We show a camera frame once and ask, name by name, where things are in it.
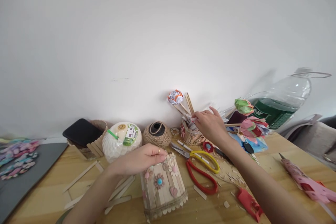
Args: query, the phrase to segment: plastic water bottle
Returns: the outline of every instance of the plastic water bottle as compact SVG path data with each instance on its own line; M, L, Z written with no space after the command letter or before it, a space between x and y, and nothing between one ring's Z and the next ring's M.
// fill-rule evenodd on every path
M313 72L311 68L298 68L293 75L273 84L269 91L249 98L254 105L254 112L250 116L265 118L270 129L278 129L309 97L312 91L310 78L330 76L328 73Z

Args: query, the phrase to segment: hand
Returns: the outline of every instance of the hand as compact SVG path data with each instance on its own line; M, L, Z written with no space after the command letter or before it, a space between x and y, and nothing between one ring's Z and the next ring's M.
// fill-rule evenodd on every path
M164 149L148 143L120 156L109 165L108 169L114 175L134 175L163 162L167 155Z
M195 124L203 136L205 136L209 141L213 142L218 147L223 142L227 142L228 144L236 142L226 131L225 124L218 111L213 107L210 107L210 109L213 111L213 113L211 113L209 110L204 110L202 112L195 112L192 115L193 118L197 117Z

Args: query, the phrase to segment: gray felt mat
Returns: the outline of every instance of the gray felt mat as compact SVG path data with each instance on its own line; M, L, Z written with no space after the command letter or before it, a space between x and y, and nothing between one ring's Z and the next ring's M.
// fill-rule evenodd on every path
M10 213L29 192L29 190L47 173L68 145L65 143L48 143L40 145L35 152L38 153L36 164L26 173L9 180L0 180L0 223L4 223ZM0 172L9 162L0 168Z

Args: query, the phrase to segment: black phone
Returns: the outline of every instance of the black phone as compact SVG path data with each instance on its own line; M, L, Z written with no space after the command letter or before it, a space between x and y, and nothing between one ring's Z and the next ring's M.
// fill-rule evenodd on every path
M65 138L70 139L72 142L87 148L87 144L90 144L97 140L103 131L93 126L89 121L81 118L72 124L63 132Z

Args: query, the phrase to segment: yellow-handled scissors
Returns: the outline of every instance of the yellow-handled scissors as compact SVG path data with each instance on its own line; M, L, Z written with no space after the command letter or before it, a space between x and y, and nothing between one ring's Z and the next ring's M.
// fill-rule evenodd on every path
M188 169L188 172L189 172L189 175L191 177L191 179L193 180L193 182L196 184L196 186L202 191L204 192L205 194L215 194L217 192L217 189L218 189L218 186L217 186L217 182L216 180L211 177L209 174L205 173L204 171L198 169L193 163L192 161L190 160L190 157L194 157L194 158L197 158L199 161L201 161L206 168L208 168L210 171L212 171L213 173L217 174L219 173L220 171L220 168L219 168L219 165L217 163L217 161L213 158L213 156L211 156L209 153L205 152L205 151L202 151L202 150L194 150L192 152L186 152L184 150L182 150L179 146L177 146L176 144L174 143L170 143L170 146L176 150L178 153L182 154L186 159L186 166L187 166L187 169ZM214 163L215 165L215 169L213 169L210 165L208 165L200 156L196 155L196 154L204 154L206 155L207 157L210 158L210 160ZM213 183L213 188L212 189L208 189L208 188L205 188L203 187L197 180L196 178L194 177L192 171L191 171L191 168L193 168L195 171L197 171L198 173L200 173L201 175L203 175L204 177L208 178L209 180L211 180L211 182Z

